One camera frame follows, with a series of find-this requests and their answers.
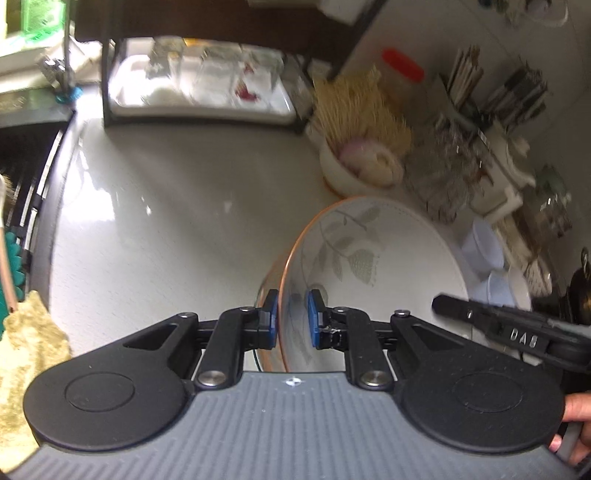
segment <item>plastic container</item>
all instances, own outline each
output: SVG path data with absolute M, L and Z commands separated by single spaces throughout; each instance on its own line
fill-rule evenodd
M 462 252 L 472 269 L 486 275 L 505 265 L 503 248 L 490 223 L 478 217 L 462 244 Z
M 468 289 L 471 300 L 499 305 L 515 307 L 517 305 L 509 280 L 502 272 L 493 271 L 488 278 L 473 288 Z

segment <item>leaf pattern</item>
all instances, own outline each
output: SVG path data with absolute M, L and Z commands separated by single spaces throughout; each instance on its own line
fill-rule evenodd
M 320 271 L 324 271 L 324 266 L 326 265 L 326 256 L 328 255 L 328 247 L 326 243 L 322 244 L 320 247 L 320 251 L 318 252 L 318 264 L 320 265 Z
M 343 238 L 339 238 L 336 242 L 335 242 L 335 248 L 337 250 L 344 250 L 345 248 L 347 248 L 350 244 L 353 243 L 353 237 L 352 236 L 344 236 Z
M 326 235 L 330 235 L 333 232 L 336 232 L 340 228 L 340 222 L 332 222 L 329 223 L 328 227 L 324 229 L 324 233 Z
M 369 222 L 373 222 L 376 218 L 379 217 L 379 207 L 376 207 L 375 205 L 372 207 L 369 207 L 366 211 L 362 212 L 357 218 L 356 220 L 359 223 L 362 224 L 366 224 Z
M 368 240 L 375 244 L 381 244 L 381 241 L 378 237 L 378 231 L 375 228 L 368 228 L 366 234 L 368 236 Z
M 340 264 L 340 257 L 337 252 L 333 251 L 333 259 L 332 259 L 332 267 L 333 272 L 335 272 L 336 277 L 343 281 L 343 266 Z
M 360 248 L 347 257 L 353 275 L 366 285 L 372 282 L 374 258 L 375 255 L 365 248 Z

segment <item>metal pivot screw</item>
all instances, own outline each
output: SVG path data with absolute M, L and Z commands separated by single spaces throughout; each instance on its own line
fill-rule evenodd
M 226 381 L 226 374 L 219 370 L 208 370 L 200 373 L 197 380 L 206 387 L 217 387 Z
M 381 370 L 370 370 L 361 375 L 361 381 L 368 387 L 383 387 L 389 381 L 389 376 Z

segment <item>human hand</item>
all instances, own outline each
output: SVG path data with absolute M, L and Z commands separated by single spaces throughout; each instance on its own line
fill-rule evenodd
M 569 463 L 576 465 L 591 453 L 591 393 L 574 393 L 564 399 L 564 415 L 562 421 L 582 421 L 583 430 L 570 455 Z M 562 438 L 555 435 L 550 450 L 556 452 L 560 448 Z

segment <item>finger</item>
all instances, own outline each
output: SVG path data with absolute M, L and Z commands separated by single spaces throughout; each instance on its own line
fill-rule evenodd
M 556 453 L 558 451 L 558 449 L 560 448 L 561 443 L 562 443 L 562 437 L 560 435 L 554 435 L 554 438 L 552 439 L 552 442 L 550 442 L 548 449 L 551 452 Z
M 574 393 L 564 399 L 564 416 L 562 421 L 591 420 L 591 394 Z
M 588 454 L 589 448 L 583 445 L 583 442 L 578 440 L 577 444 L 574 446 L 573 453 L 570 455 L 569 463 L 571 465 L 577 465 L 577 463 L 583 460 Z

